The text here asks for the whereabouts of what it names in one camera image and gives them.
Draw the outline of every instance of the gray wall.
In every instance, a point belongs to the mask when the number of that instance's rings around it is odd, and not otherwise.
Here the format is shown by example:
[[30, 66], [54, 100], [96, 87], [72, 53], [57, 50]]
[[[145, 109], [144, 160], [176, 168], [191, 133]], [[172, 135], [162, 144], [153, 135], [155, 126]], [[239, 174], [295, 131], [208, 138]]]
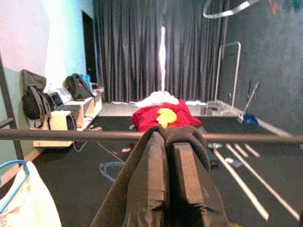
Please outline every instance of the gray wall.
[[[250, 112], [292, 134], [303, 134], [303, 10], [274, 16], [263, 0], [228, 19], [227, 42], [242, 44], [235, 106], [244, 109], [249, 80], [260, 82]], [[231, 103], [236, 47], [225, 52], [219, 99]]]
[[[5, 112], [4, 100], [0, 93], [0, 122], [4, 121], [5, 119], [7, 119], [7, 115]], [[12, 141], [9, 141], [9, 140], [0, 141], [0, 147], [1, 147], [0, 163], [17, 158], [16, 153], [15, 153], [14, 144]]]

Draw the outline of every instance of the blue dustpan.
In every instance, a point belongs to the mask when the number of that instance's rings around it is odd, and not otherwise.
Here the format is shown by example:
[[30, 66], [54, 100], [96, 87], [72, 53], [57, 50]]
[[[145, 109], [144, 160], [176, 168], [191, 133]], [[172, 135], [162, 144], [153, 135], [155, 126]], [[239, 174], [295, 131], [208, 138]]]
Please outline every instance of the blue dustpan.
[[243, 116], [243, 124], [258, 125], [259, 123], [254, 115], [245, 114]]

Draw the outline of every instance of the black floor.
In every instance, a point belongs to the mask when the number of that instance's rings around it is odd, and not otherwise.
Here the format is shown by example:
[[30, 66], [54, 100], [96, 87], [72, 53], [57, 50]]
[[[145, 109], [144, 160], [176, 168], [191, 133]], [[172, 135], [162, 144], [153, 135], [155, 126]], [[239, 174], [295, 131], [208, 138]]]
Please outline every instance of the black floor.
[[[269, 133], [258, 126], [239, 124], [236, 118], [202, 117], [203, 127], [208, 133]], [[93, 122], [104, 131], [129, 131], [130, 117], [98, 117]], [[127, 154], [121, 149], [130, 144], [103, 144], [107, 149], [115, 151], [123, 160]], [[301, 172], [303, 165], [302, 152], [298, 147], [272, 145], [251, 145], [260, 154], [260, 158], [250, 155], [247, 161], [262, 177], [293, 205], [302, 211], [303, 191]], [[232, 154], [223, 148], [224, 157]], [[87, 227], [99, 209], [112, 183], [99, 173], [99, 163], [116, 161], [114, 157], [101, 149], [96, 143], [89, 143], [82, 152], [72, 147], [67, 149], [49, 149], [34, 160], [41, 178], [49, 188], [57, 206], [63, 227]], [[229, 219], [243, 226], [297, 226], [297, 222], [276, 201], [275, 198], [255, 179], [244, 166], [236, 169], [240, 177], [255, 193], [270, 215], [269, 222], [262, 220], [247, 196], [237, 185], [223, 166], [212, 170], [211, 175], [220, 191]], [[115, 176], [119, 169], [112, 172]]]

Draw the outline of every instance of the gray bag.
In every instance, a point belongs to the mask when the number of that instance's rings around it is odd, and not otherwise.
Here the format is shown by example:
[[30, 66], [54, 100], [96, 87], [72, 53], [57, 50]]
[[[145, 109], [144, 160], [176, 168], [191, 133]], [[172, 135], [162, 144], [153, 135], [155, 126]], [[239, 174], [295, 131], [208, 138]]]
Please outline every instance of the gray bag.
[[50, 129], [51, 107], [42, 93], [46, 86], [46, 78], [34, 74], [27, 70], [22, 70], [23, 76], [23, 111], [26, 117], [31, 120], [40, 120], [40, 124], [35, 128], [42, 128], [45, 118]]
[[38, 90], [43, 92], [45, 86], [46, 86], [46, 78], [39, 76], [37, 74], [34, 74], [33, 72], [27, 71], [27, 70], [21, 70], [21, 74], [23, 77], [23, 94], [27, 92], [28, 86], [36, 86]]

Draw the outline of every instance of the yellow emblem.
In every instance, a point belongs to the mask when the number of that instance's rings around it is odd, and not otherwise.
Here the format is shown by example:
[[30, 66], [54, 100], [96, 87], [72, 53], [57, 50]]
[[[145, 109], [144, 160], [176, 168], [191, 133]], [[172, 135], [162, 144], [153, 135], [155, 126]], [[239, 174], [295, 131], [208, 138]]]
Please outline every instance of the yellow emblem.
[[157, 117], [157, 121], [163, 128], [167, 128], [168, 123], [173, 123], [177, 120], [177, 115], [169, 108], [159, 109], [157, 113], [160, 114]]

